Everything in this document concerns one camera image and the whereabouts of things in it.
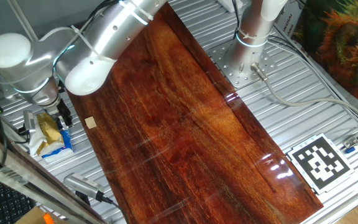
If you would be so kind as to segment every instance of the glossy wooden panel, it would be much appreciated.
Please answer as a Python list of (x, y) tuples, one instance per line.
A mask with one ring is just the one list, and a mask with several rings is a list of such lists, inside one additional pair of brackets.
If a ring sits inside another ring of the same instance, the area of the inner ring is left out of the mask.
[(168, 4), (100, 90), (70, 97), (130, 223), (299, 223), (322, 207)]

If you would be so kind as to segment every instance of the aluminum profile table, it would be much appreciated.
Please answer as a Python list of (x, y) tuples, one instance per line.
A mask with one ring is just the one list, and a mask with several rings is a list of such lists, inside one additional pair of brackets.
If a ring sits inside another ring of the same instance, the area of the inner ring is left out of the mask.
[[(171, 0), (169, 4), (206, 52), (232, 39), (236, 28), (235, 15), (228, 13), (216, 0)], [(339, 94), (332, 85), (325, 84), (324, 78), (310, 70), (298, 57), (272, 45), (268, 45), (265, 51), (277, 64), (277, 72), (269, 74), (269, 80), (284, 99), (303, 101)], [(358, 122), (354, 117), (342, 106), (333, 103), (317, 103), (301, 107), (281, 105), (258, 80), (238, 89), (237, 93), (284, 153), (311, 136), (321, 133), (338, 147), (342, 147), (344, 140), (358, 132)], [(49, 164), (39, 157), (36, 157), (36, 160), (60, 181), (63, 181), (66, 175), (76, 172), (102, 184), (106, 196), (115, 201), (68, 95), (63, 93), (62, 98), (73, 115), (74, 127), (70, 129), (70, 137), (74, 155)], [(24, 110), (32, 110), (35, 114), (42, 112), (39, 107), (26, 101), (18, 99), (12, 102), (4, 99), (1, 91), (0, 105), (4, 108), (4, 117), (17, 128), (23, 125)], [(305, 223), (316, 222), (319, 217), (346, 203), (347, 198), (358, 192), (358, 147), (356, 152), (347, 155), (347, 158), (355, 172), (341, 185), (318, 196), (324, 208)], [(90, 202), (92, 208), (107, 222), (125, 223), (118, 209), (107, 203), (99, 203), (95, 200)], [(336, 220), (357, 204), (358, 202), (347, 205), (327, 222)]]

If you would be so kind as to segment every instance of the orange object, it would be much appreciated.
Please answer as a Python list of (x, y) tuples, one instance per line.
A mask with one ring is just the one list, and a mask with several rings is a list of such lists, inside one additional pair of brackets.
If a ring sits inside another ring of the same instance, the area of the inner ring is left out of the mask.
[(52, 217), (47, 213), (44, 214), (44, 220), (45, 220), (45, 224), (53, 224)]

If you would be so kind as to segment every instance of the colorful fabric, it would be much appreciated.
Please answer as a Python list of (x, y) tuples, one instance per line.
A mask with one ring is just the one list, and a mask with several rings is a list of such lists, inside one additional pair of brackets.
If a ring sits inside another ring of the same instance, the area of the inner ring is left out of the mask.
[(308, 0), (294, 39), (358, 99), (358, 0)]

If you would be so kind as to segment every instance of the robotic arm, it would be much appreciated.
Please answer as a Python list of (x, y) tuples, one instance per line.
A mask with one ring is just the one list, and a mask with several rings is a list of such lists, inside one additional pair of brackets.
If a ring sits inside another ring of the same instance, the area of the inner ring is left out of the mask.
[[(61, 27), (39, 42), (20, 34), (0, 36), (1, 84), (11, 85), (29, 103), (42, 107), (62, 129), (72, 125), (60, 99), (55, 72), (76, 95), (93, 93), (104, 83), (120, 54), (167, 0), (118, 0), (96, 12), (81, 30)], [(253, 0), (244, 11), (229, 66), (250, 72), (259, 62), (275, 19), (287, 0)]]

